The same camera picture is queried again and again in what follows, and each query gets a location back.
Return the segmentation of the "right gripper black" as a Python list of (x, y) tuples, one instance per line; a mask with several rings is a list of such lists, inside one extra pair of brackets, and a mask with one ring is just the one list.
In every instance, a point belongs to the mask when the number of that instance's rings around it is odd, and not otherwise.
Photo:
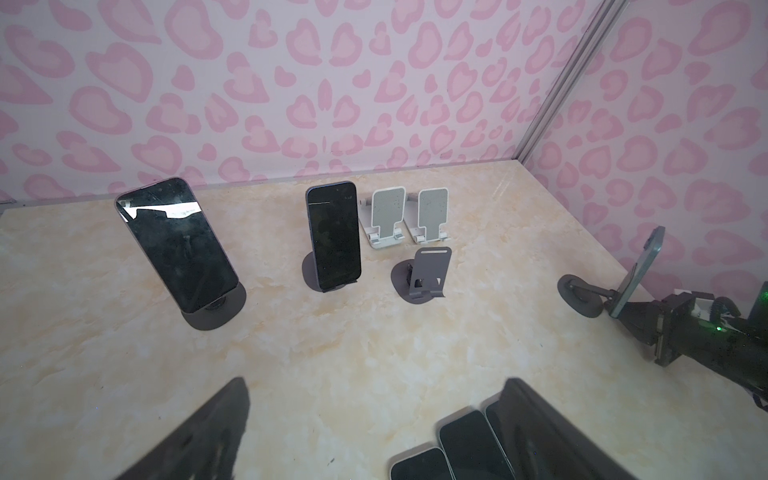
[(641, 343), (654, 348), (655, 363), (669, 366), (681, 354), (670, 344), (675, 315), (690, 315), (698, 300), (713, 301), (714, 295), (682, 291), (661, 301), (628, 302), (616, 319)]

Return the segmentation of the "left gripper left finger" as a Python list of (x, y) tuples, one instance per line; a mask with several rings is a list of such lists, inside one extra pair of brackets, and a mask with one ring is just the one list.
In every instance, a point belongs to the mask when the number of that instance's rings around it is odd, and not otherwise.
[(121, 479), (232, 479), (250, 398), (235, 377), (119, 475)]

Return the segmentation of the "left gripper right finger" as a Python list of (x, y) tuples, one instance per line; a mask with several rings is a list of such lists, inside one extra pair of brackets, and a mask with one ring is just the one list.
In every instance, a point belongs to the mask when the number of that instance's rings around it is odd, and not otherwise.
[(501, 445), (517, 479), (632, 479), (520, 378), (500, 394)]

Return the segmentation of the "black phone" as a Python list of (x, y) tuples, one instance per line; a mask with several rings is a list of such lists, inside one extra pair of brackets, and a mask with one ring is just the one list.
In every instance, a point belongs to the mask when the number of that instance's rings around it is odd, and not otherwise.
[(472, 410), (442, 425), (438, 440), (457, 480), (513, 480), (514, 474), (483, 413)]
[(617, 319), (624, 306), (629, 302), (632, 294), (640, 285), (643, 277), (649, 271), (654, 260), (662, 250), (665, 237), (665, 227), (657, 226), (644, 244), (643, 251), (638, 260), (629, 269), (622, 280), (616, 293), (606, 303), (610, 317)]
[(504, 447), (504, 435), (503, 435), (503, 429), (501, 425), (501, 419), (499, 416), (499, 400), (496, 399), (491, 403), (489, 403), (485, 407), (484, 413), (491, 427), (491, 430), (493, 431), (496, 437), (497, 442), (501, 447)]

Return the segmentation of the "purple phone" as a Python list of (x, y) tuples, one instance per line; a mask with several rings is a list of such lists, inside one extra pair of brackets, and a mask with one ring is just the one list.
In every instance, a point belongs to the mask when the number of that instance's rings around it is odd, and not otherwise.
[(173, 177), (124, 193), (115, 208), (182, 312), (204, 309), (239, 284), (184, 179)]

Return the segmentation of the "blue phone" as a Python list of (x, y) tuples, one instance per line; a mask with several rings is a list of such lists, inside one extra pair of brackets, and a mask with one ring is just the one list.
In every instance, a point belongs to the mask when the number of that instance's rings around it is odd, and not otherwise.
[(305, 197), (319, 290), (357, 282), (362, 260), (356, 185), (340, 181), (313, 186)]

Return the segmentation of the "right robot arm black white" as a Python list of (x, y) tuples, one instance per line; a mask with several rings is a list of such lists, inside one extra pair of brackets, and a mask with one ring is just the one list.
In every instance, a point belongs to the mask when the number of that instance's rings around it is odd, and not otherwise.
[(664, 368), (688, 357), (767, 409), (767, 322), (742, 318), (731, 299), (684, 291), (661, 301), (629, 302), (617, 320), (653, 348), (656, 365)]

